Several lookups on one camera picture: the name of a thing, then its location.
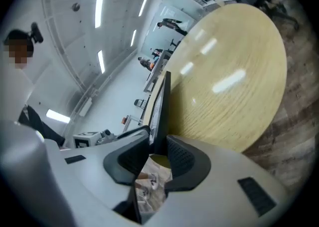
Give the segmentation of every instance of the wooden floor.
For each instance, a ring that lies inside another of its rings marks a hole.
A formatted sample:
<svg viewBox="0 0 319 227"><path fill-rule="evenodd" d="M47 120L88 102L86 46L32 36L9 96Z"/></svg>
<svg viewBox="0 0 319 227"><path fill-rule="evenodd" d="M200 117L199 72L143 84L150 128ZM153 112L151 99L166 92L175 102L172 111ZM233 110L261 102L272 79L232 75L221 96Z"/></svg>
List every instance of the wooden floor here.
<svg viewBox="0 0 319 227"><path fill-rule="evenodd" d="M288 14L300 23L295 31L289 21L275 18L287 53L287 84L272 123L244 154L273 174L293 193L304 184L315 159L315 136L319 132L319 45L311 23L297 0L285 0ZM157 172L160 186L141 212L156 211L164 202L163 186L170 170L149 158L144 172ZM148 181L139 181L150 186Z"/></svg>

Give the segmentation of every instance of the round wooden table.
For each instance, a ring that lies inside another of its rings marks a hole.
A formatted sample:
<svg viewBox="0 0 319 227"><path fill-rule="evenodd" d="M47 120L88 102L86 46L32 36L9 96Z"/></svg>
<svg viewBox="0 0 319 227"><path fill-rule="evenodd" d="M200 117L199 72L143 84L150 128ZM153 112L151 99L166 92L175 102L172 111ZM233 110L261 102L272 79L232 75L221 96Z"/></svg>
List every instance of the round wooden table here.
<svg viewBox="0 0 319 227"><path fill-rule="evenodd" d="M165 71L171 72L169 134L242 152L278 110L287 61L273 22L259 9L236 3L199 21Z"/></svg>

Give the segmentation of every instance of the fluorescent light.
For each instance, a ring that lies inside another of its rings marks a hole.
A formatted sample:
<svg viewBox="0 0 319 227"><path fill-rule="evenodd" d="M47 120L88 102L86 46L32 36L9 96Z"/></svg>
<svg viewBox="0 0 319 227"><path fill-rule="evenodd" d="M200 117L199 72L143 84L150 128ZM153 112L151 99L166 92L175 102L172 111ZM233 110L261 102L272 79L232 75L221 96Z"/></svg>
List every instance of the fluorescent light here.
<svg viewBox="0 0 319 227"><path fill-rule="evenodd" d="M100 62L101 72L104 73L105 67L104 67L104 61L103 61L103 54L102 54L101 50L98 52L98 58L99 58L99 62Z"/></svg>
<svg viewBox="0 0 319 227"><path fill-rule="evenodd" d="M103 0L96 0L95 5L95 28L101 25L101 15L102 15L102 4Z"/></svg>
<svg viewBox="0 0 319 227"><path fill-rule="evenodd" d="M194 66L192 62L187 63L180 71L181 74L187 74L188 71L191 70L191 68Z"/></svg>
<svg viewBox="0 0 319 227"><path fill-rule="evenodd" d="M234 72L232 75L226 77L225 79L222 79L221 81L217 82L213 86L213 92L214 93L219 93L224 91L225 89L231 87L234 85L236 82L240 81L242 78L246 76L246 72L242 69L237 70Z"/></svg>
<svg viewBox="0 0 319 227"><path fill-rule="evenodd" d="M205 44L205 46L203 47L203 49L201 49L200 52L206 55L215 46L216 42L217 42L216 38L211 39L210 41L208 41L207 44Z"/></svg>
<svg viewBox="0 0 319 227"><path fill-rule="evenodd" d="M132 41L131 41L131 47L132 47L132 45L134 43L135 34L136 34L136 30L134 30L134 32L133 32Z"/></svg>
<svg viewBox="0 0 319 227"><path fill-rule="evenodd" d="M70 117L66 117L62 114L59 114L57 112L52 111L51 109L49 109L46 113L46 117L49 117L51 119L57 120L57 121L61 121L64 123L69 123L70 122Z"/></svg>
<svg viewBox="0 0 319 227"><path fill-rule="evenodd" d="M141 16L142 13L143 13L143 9L144 9L144 7L145 7L146 1L147 1L147 0L144 0L143 3L142 3L142 7L141 7L141 10L140 10L139 16Z"/></svg>
<svg viewBox="0 0 319 227"><path fill-rule="evenodd" d="M160 13L160 16L163 14L164 10L165 10L166 6L164 6L163 10Z"/></svg>

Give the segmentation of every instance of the black monitor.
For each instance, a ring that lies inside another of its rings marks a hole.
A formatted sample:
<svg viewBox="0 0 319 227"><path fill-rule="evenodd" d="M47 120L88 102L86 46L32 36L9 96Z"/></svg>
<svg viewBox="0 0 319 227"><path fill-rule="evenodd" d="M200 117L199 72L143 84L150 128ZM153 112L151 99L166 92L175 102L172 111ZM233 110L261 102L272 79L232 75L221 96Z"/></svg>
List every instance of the black monitor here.
<svg viewBox="0 0 319 227"><path fill-rule="evenodd" d="M150 153L167 155L166 136L168 135L169 97L170 72L167 71L152 109Z"/></svg>

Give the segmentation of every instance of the person in black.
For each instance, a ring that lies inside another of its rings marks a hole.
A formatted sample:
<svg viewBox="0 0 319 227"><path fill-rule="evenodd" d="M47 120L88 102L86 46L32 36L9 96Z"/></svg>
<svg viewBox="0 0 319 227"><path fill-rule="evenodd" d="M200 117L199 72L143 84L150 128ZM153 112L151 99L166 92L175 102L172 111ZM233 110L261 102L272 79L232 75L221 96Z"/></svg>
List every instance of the person in black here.
<svg viewBox="0 0 319 227"><path fill-rule="evenodd" d="M141 57L138 57L138 60L139 62L141 63L141 65L145 68L148 69L148 71L152 71L150 65L151 65L151 62L145 58L141 58Z"/></svg>
<svg viewBox="0 0 319 227"><path fill-rule="evenodd" d="M182 30L176 23L181 23L180 20L171 19L171 18L163 18L161 22L158 23L158 27L166 26L170 29L174 29L176 32L186 36L187 32Z"/></svg>
<svg viewBox="0 0 319 227"><path fill-rule="evenodd" d="M42 135L45 139L51 139L55 141L60 148L63 147L65 138L61 137L54 130L52 130L48 125L42 122L40 116L37 112L29 105L25 105L21 114L19 116L19 123L31 127Z"/></svg>

